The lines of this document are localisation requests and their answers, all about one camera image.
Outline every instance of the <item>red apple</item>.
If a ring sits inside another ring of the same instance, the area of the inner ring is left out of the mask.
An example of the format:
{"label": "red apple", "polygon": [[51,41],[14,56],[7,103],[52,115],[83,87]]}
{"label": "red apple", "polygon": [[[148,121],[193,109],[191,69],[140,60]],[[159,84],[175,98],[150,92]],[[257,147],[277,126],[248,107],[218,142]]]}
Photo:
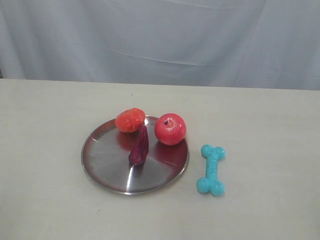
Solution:
{"label": "red apple", "polygon": [[186,136],[185,121],[175,113],[162,115],[155,123],[154,134],[163,144],[173,146],[180,143]]}

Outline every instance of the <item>table surface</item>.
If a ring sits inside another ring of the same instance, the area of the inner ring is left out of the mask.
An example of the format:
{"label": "table surface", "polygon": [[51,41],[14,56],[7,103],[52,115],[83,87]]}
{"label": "table surface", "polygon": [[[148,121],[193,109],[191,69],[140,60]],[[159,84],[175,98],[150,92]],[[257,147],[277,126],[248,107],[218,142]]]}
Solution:
{"label": "table surface", "polygon": [[[86,137],[125,109],[181,115],[190,162],[137,196],[94,184]],[[204,144],[225,195],[200,194]],[[0,79],[0,239],[319,240],[320,91]]]}

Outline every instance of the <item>dog bone toy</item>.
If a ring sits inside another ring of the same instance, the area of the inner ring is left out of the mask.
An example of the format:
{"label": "dog bone toy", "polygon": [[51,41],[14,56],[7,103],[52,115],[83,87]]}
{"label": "dog bone toy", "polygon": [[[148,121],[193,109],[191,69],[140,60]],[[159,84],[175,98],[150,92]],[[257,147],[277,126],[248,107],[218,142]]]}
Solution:
{"label": "dog bone toy", "polygon": [[201,148],[201,155],[206,158],[205,177],[198,179],[196,189],[202,194],[211,192],[216,197],[223,195],[225,193],[225,186],[217,180],[217,174],[218,160],[226,156],[225,150],[220,146],[213,147],[206,144]]}

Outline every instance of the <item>white backdrop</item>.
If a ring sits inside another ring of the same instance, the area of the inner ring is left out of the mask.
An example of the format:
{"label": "white backdrop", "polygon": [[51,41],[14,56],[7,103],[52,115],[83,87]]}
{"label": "white backdrop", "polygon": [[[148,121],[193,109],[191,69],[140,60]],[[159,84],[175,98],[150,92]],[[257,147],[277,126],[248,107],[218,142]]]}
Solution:
{"label": "white backdrop", "polygon": [[0,0],[5,78],[320,90],[320,0]]}

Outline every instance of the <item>metal plate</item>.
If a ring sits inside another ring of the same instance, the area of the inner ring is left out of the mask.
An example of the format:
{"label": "metal plate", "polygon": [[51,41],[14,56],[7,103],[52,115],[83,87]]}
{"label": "metal plate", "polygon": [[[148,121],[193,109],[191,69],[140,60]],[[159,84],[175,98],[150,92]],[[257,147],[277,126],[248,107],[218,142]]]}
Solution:
{"label": "metal plate", "polygon": [[175,181],[186,169],[189,149],[186,140],[175,146],[160,143],[155,136],[158,118],[147,116],[149,152],[143,165],[129,163],[137,133],[120,132],[115,119],[96,128],[86,139],[81,153],[84,171],[102,187],[126,195],[160,189]]}

